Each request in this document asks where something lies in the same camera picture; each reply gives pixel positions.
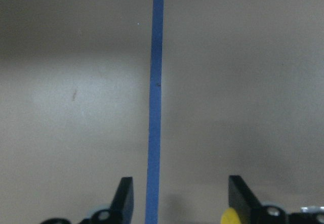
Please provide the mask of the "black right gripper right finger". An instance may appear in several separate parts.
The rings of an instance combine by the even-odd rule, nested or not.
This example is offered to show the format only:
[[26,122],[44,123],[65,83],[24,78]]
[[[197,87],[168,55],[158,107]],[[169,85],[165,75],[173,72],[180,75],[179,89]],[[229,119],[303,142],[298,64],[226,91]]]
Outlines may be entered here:
[[262,204],[240,175],[228,178],[228,204],[241,223],[257,223]]

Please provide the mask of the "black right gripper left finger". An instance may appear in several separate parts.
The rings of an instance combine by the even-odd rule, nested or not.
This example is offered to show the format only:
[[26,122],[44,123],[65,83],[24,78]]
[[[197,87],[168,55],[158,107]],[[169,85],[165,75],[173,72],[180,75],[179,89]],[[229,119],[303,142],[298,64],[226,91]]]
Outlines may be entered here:
[[129,224],[134,211],[132,177],[122,177],[110,206],[110,223]]

